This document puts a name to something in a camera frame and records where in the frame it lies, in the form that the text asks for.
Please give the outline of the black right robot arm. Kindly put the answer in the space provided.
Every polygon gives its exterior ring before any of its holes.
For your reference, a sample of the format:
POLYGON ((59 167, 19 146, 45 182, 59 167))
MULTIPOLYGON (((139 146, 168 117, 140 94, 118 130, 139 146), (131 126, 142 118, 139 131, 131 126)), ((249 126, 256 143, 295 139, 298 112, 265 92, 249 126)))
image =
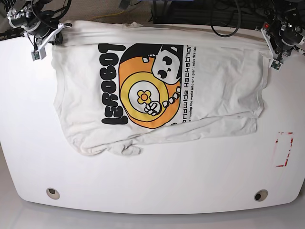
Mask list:
POLYGON ((37 50, 52 32, 59 30, 60 20, 67 14, 72 1, 65 0, 57 10, 44 9, 50 0, 2 0, 1 3, 5 5, 9 25, 22 29, 24 36, 32 36, 29 40, 37 50))

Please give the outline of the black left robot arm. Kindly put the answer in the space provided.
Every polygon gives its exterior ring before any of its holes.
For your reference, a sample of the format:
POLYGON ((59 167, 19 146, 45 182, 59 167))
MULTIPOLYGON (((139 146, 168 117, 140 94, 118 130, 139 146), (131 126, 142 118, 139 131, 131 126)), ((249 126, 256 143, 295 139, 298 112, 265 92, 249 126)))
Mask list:
POLYGON ((298 10, 300 0, 275 0, 273 29, 270 31, 279 54, 290 56, 305 42, 305 23, 298 10))

